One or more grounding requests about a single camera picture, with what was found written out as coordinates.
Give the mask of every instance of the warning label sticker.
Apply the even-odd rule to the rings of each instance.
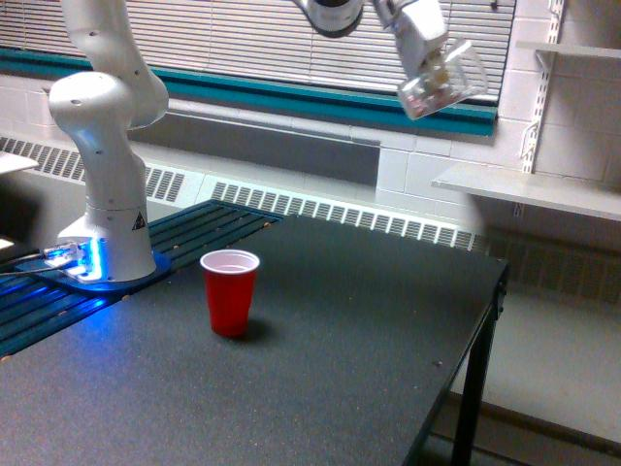
[[[132,231],[134,230],[140,230],[141,228],[145,228],[147,226],[147,223],[145,222],[145,218],[143,217],[143,214],[138,211],[138,217],[136,218],[136,221],[134,222],[134,228],[132,228]]]

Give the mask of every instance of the cup rim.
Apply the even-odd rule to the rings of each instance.
[[[247,257],[248,259],[250,259],[252,261],[252,266],[248,267],[244,270],[219,270],[219,269],[215,269],[211,266],[209,266],[208,264],[205,263],[206,259],[208,259],[209,257],[213,257],[215,255],[222,255],[222,254],[229,254],[229,253],[235,253],[235,254],[239,254],[239,255],[244,255],[245,257]],[[203,254],[203,256],[201,257],[199,263],[201,264],[201,267],[203,268],[203,270],[207,270],[208,272],[212,272],[214,274],[221,274],[221,275],[243,275],[243,274],[247,274],[249,272],[253,272],[255,271],[259,265],[261,265],[261,259],[259,259],[259,257],[256,254],[253,254],[252,252],[248,252],[247,250],[213,250],[212,252],[208,252],[206,254]]]

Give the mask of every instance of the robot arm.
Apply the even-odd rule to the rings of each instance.
[[[61,1],[69,37],[94,69],[58,81],[49,94],[50,112],[76,143],[86,172],[86,213],[59,239],[89,244],[90,256],[96,257],[65,273],[84,283],[137,280],[152,273],[155,263],[147,231],[145,164],[132,152],[127,130],[163,117],[168,93],[136,47],[125,0]],[[353,31],[365,3],[293,1],[327,37]],[[395,35],[407,75],[399,97],[409,117],[423,117],[484,91],[465,79],[462,58],[472,51],[469,43],[441,52],[447,34],[438,0],[373,4],[383,26]]]

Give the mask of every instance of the blue grated platform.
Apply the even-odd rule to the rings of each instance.
[[[205,252],[219,250],[281,216],[207,201],[149,224],[153,248],[176,271]],[[118,301],[49,285],[31,277],[0,279],[0,357],[23,350]]]

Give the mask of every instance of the blue base plate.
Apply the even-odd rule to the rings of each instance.
[[[145,288],[152,283],[159,282],[170,273],[171,260],[168,257],[154,251],[153,259],[155,260],[155,271],[142,279],[133,280],[131,282],[80,283],[57,270],[35,274],[34,277],[41,279],[43,282],[55,284],[72,291],[79,291],[87,295],[124,296],[126,294],[135,293],[136,291]],[[28,270],[41,269],[45,267],[48,267],[48,265],[43,260],[32,260],[30,262],[19,264],[17,269],[27,272]]]

